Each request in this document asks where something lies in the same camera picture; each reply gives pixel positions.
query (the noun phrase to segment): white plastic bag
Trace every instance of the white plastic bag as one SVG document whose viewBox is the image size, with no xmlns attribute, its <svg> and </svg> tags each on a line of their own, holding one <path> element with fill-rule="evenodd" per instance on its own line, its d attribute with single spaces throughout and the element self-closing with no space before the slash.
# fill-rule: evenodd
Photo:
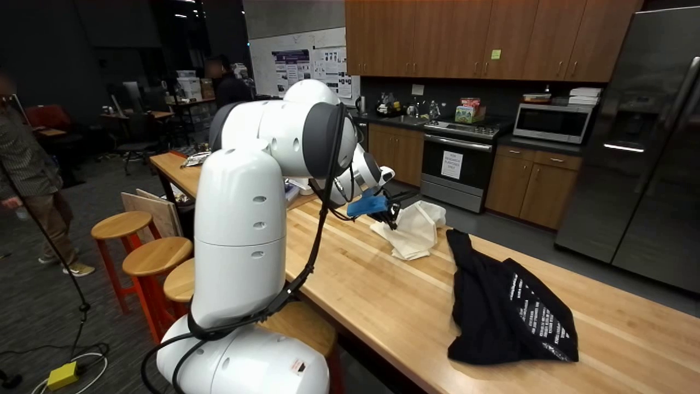
<svg viewBox="0 0 700 394">
<path fill-rule="evenodd" d="M 430 254 L 435 225 L 444 225 L 444 215 L 442 206 L 416 202 L 397 213 L 395 230 L 380 220 L 369 228 L 392 242 L 394 258 L 416 261 Z"/>
</svg>

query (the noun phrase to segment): black cloth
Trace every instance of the black cloth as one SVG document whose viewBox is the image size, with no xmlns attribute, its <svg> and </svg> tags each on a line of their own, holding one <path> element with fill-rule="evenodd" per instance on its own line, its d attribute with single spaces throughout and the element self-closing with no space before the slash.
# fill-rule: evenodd
<svg viewBox="0 0 700 394">
<path fill-rule="evenodd" d="M 228 102 L 248 101 L 248 87 L 233 74 L 223 74 L 212 84 L 216 96 L 216 110 Z"/>
<path fill-rule="evenodd" d="M 568 306 L 516 261 L 491 261 L 472 249 L 467 235 L 449 230 L 454 273 L 452 320 L 461 335 L 449 357 L 465 363 L 517 359 L 578 361 Z"/>
</svg>

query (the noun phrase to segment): stainless steel refrigerator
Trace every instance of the stainless steel refrigerator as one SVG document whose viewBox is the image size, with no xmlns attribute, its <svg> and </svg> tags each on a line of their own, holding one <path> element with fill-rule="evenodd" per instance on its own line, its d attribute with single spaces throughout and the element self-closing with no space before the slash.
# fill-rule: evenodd
<svg viewBox="0 0 700 394">
<path fill-rule="evenodd" d="M 633 14 L 556 246 L 700 293 L 700 6 Z"/>
</svg>

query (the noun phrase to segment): wooden stool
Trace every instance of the wooden stool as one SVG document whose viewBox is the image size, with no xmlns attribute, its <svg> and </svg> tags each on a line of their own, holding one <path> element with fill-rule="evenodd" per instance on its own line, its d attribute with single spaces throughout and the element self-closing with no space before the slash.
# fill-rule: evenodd
<svg viewBox="0 0 700 394">
<path fill-rule="evenodd" d="M 187 304 L 195 293 L 195 258 L 176 265 L 166 282 L 163 293 L 172 301 Z M 269 329 L 270 333 L 294 338 L 310 345 L 313 351 L 321 353 L 329 359 L 334 347 L 334 331 L 333 325 L 313 310 L 313 306 L 304 299 L 288 301 L 281 310 L 264 320 L 260 325 Z"/>
<path fill-rule="evenodd" d="M 174 304 L 161 293 L 161 278 L 189 254 L 193 240 L 163 237 L 139 246 L 123 262 L 123 269 L 134 278 L 135 295 L 154 344 L 176 317 Z"/>
<path fill-rule="evenodd" d="M 142 246 L 142 240 L 138 239 L 138 231 L 148 228 L 153 239 L 159 239 L 159 231 L 153 223 L 153 217 L 145 211 L 130 211 L 130 213 L 120 213 L 113 217 L 106 217 L 102 220 L 97 220 L 95 225 L 92 225 L 92 239 L 95 240 L 95 247 L 101 249 L 101 258 L 104 262 L 104 269 L 110 273 L 110 284 L 113 288 L 116 295 L 116 304 L 117 308 L 125 313 L 125 297 L 135 293 L 134 286 L 123 284 L 120 273 L 113 269 L 113 261 L 110 257 L 110 247 L 106 240 L 120 240 L 125 254 L 130 254 L 135 247 Z"/>
</svg>

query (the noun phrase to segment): stove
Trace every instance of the stove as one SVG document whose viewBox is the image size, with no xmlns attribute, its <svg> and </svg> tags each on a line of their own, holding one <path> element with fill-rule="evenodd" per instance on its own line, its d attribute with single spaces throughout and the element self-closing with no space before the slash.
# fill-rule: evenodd
<svg viewBox="0 0 700 394">
<path fill-rule="evenodd" d="M 482 211 L 493 139 L 508 124 L 425 124 L 419 193 L 470 213 Z"/>
<path fill-rule="evenodd" d="M 497 136 L 502 128 L 500 123 L 491 123 L 491 124 L 426 123 L 422 126 L 444 136 L 488 139 L 488 143 L 497 139 Z"/>
</svg>

